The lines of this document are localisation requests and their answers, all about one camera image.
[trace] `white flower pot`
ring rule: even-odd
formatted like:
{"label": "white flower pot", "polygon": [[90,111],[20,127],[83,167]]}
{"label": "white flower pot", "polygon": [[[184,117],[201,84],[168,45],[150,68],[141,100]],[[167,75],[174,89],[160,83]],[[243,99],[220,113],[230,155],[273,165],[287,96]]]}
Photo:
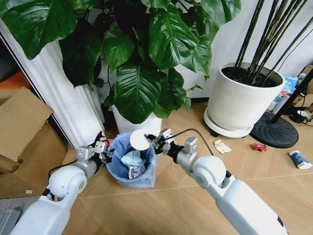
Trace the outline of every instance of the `white flower pot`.
{"label": "white flower pot", "polygon": [[[277,72],[270,78],[277,86],[270,88],[252,87],[227,78],[222,69],[232,67],[229,63],[219,68],[208,102],[208,112],[212,120],[227,130],[245,130],[254,125],[285,85],[285,79]],[[250,63],[242,63],[248,68]],[[263,68],[261,73],[270,70]]]}
{"label": "white flower pot", "polygon": [[158,135],[161,131],[162,119],[155,116],[154,113],[151,113],[143,123],[132,124],[118,112],[115,105],[112,105],[112,110],[119,133],[133,132],[138,129],[143,129],[150,134]]}

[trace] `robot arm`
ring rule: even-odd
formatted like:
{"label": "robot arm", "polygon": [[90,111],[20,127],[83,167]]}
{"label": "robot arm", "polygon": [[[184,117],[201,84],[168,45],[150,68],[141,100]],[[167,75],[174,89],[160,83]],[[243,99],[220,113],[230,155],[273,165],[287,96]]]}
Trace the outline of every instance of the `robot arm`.
{"label": "robot arm", "polygon": [[[221,159],[214,156],[200,158],[197,138],[189,137],[185,145],[180,146],[175,143],[170,129],[163,130],[158,137],[145,135],[145,138],[157,154],[172,157],[209,192],[218,209],[240,234],[288,234],[279,216],[245,182],[231,175]],[[94,146],[94,155],[92,151],[91,147],[80,147],[75,166],[64,166],[51,175],[44,194],[26,210],[12,235],[62,234],[70,208],[84,190],[87,179],[102,164],[111,161],[112,153],[108,152],[107,145],[98,141]]]}
{"label": "robot arm", "polygon": [[217,208],[241,235],[287,235],[280,217],[243,181],[214,156],[199,157],[198,139],[175,143],[170,129],[158,137],[146,135],[156,153],[167,154],[214,198]]}
{"label": "robot arm", "polygon": [[87,180],[99,167],[111,162],[109,143],[97,141],[94,148],[81,146],[77,150],[75,165],[56,170],[49,178],[49,184],[40,196],[25,211],[11,235],[60,235],[77,196],[84,190]]}

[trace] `trash bin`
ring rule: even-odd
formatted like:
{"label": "trash bin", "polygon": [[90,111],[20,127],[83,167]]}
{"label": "trash bin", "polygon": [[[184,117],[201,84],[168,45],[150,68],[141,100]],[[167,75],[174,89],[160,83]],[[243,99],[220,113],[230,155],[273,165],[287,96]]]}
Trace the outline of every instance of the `trash bin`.
{"label": "trash bin", "polygon": [[153,187],[156,180],[157,155],[152,147],[140,152],[140,157],[145,159],[145,171],[134,179],[126,178],[128,167],[121,162],[121,158],[128,152],[135,150],[130,144],[131,132],[117,135],[110,145],[110,150],[115,149],[112,162],[106,164],[109,173],[126,187],[149,188]]}

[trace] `red soda can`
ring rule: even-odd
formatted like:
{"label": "red soda can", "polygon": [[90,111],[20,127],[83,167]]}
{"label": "red soda can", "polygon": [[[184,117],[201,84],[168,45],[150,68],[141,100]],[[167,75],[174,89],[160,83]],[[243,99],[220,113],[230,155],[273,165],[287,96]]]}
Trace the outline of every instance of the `red soda can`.
{"label": "red soda can", "polygon": [[260,152],[266,152],[267,151],[265,144],[254,143],[253,148],[254,148],[254,150],[259,150]]}

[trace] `wooden floor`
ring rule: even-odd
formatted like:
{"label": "wooden floor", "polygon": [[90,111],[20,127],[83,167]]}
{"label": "wooden floor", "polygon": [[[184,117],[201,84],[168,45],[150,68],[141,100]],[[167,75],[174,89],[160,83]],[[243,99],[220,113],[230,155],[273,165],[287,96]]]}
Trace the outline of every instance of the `wooden floor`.
{"label": "wooden floor", "polygon": [[[206,103],[172,112],[163,128],[177,133],[195,128],[205,137],[227,169],[250,185],[281,217],[290,235],[313,234],[313,168],[297,169],[288,153],[300,152],[313,162],[313,128],[298,124],[299,142],[291,149],[255,151],[252,137],[219,137],[232,149],[221,155],[213,146],[218,139],[203,122]],[[186,133],[176,138],[183,144]],[[199,139],[200,154],[208,155]],[[75,158],[68,152],[67,161]],[[160,156],[153,188],[125,188],[100,168],[71,210],[66,235],[232,235],[236,230],[216,208],[212,197],[185,174],[170,157]]]}

